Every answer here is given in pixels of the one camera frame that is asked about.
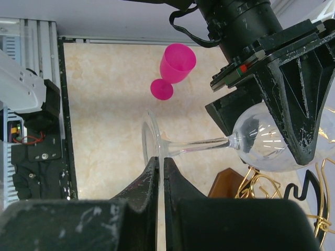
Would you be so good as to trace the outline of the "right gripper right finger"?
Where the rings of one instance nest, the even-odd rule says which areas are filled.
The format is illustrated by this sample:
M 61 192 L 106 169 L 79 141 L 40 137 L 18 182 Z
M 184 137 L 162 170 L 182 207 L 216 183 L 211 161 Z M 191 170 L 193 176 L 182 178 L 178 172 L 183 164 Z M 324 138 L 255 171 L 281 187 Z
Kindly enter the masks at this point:
M 300 206 L 287 199 L 209 198 L 164 160 L 166 250 L 319 250 Z

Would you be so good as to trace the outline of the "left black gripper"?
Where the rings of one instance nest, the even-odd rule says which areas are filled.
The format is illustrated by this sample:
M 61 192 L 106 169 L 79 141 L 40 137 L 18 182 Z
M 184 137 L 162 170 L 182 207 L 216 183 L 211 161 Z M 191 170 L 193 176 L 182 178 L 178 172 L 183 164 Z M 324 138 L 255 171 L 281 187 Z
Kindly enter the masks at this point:
M 334 20 L 309 19 L 262 37 L 222 68 L 210 82 L 212 91 L 244 82 L 254 74 L 261 90 L 234 90 L 205 109 L 225 136 L 238 118 L 262 102 L 299 165 L 314 158 L 318 127 L 334 80 Z

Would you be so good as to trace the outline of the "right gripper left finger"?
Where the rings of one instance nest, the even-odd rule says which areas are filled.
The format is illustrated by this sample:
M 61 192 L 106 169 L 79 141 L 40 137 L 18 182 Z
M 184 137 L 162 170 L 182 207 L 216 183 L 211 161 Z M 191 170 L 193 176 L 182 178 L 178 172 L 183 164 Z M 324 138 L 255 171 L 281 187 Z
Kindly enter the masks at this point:
M 1 250 L 156 250 L 159 160 L 109 200 L 29 200 L 1 215 Z

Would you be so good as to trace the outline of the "clear wine glass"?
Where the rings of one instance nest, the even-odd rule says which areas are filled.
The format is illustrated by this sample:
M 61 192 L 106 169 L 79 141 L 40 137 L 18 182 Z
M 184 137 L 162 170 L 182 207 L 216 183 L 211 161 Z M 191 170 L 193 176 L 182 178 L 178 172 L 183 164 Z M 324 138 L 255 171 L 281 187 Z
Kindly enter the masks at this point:
M 176 143 L 161 137 L 157 121 L 146 111 L 142 124 L 144 162 L 151 157 L 175 157 L 183 153 L 232 148 L 246 164 L 266 172 L 302 168 L 296 163 L 265 103 L 247 109 L 237 120 L 233 133 L 217 139 Z

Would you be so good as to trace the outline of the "pink wine glass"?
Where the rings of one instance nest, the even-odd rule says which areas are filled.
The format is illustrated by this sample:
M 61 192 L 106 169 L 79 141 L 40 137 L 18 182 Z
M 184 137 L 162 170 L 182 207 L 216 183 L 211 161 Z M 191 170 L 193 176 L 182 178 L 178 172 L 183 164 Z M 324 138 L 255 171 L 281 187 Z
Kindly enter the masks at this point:
M 173 84 L 183 81 L 194 69 L 197 58 L 194 51 L 181 43 L 166 47 L 161 62 L 161 78 L 150 85 L 151 94 L 158 100 L 168 100 L 173 96 Z

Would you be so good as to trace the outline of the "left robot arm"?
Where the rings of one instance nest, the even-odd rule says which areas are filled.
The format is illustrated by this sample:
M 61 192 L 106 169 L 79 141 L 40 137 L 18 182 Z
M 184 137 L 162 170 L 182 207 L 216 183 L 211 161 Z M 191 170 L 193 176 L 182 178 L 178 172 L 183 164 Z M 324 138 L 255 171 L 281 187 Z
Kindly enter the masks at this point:
M 328 21 L 302 21 L 283 29 L 269 1 L 166 1 L 173 23 L 196 10 L 209 39 L 189 37 L 204 48 L 220 47 L 228 65 L 211 88 L 235 91 L 206 110 L 225 135 L 248 108 L 263 101 L 298 165 L 331 154 L 318 134 L 334 80 L 334 32 Z

